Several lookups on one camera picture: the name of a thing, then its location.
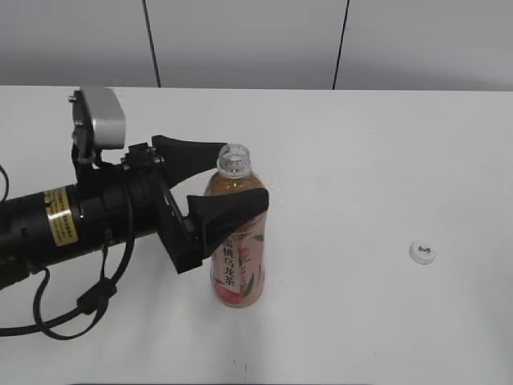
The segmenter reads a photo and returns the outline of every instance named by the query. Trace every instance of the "table surface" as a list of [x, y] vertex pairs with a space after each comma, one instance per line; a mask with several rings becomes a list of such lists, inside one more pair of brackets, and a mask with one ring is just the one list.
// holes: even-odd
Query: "table surface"
[[[74, 182], [72, 91], [0, 87], [11, 197]], [[0, 340], [0, 383], [513, 383], [513, 93], [116, 93], [127, 144], [163, 134], [250, 148], [271, 193], [265, 292], [229, 309], [208, 261], [178, 276], [158, 238], [143, 238], [90, 334]], [[210, 174], [174, 189], [182, 208]], [[417, 240], [432, 265], [410, 259]], [[54, 266], [43, 317], [73, 308], [100, 260]], [[41, 279], [0, 292], [0, 326], [33, 322]]]

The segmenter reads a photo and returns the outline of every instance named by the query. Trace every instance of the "bottle neck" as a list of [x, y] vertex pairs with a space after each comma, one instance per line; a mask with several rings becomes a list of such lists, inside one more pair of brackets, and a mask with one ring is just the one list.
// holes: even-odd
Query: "bottle neck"
[[219, 174], [230, 179], [245, 178], [251, 174], [249, 150], [242, 144], [227, 144], [219, 152]]

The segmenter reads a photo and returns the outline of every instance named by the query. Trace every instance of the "bottle label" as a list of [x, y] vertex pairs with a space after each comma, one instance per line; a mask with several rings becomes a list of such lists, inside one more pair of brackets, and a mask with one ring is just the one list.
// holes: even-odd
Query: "bottle label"
[[265, 215], [246, 230], [229, 237], [212, 255], [213, 280], [227, 290], [223, 299], [229, 303], [250, 299], [251, 294], [261, 293], [264, 285]]
[[234, 237], [224, 241], [215, 253], [217, 281], [227, 290], [240, 293], [239, 248]]

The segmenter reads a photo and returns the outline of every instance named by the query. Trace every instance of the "white bottle cap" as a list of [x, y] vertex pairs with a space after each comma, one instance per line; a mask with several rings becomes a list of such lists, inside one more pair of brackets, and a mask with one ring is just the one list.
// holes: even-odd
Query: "white bottle cap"
[[436, 257], [436, 253], [427, 242], [416, 241], [410, 246], [410, 256], [420, 265], [429, 265]]

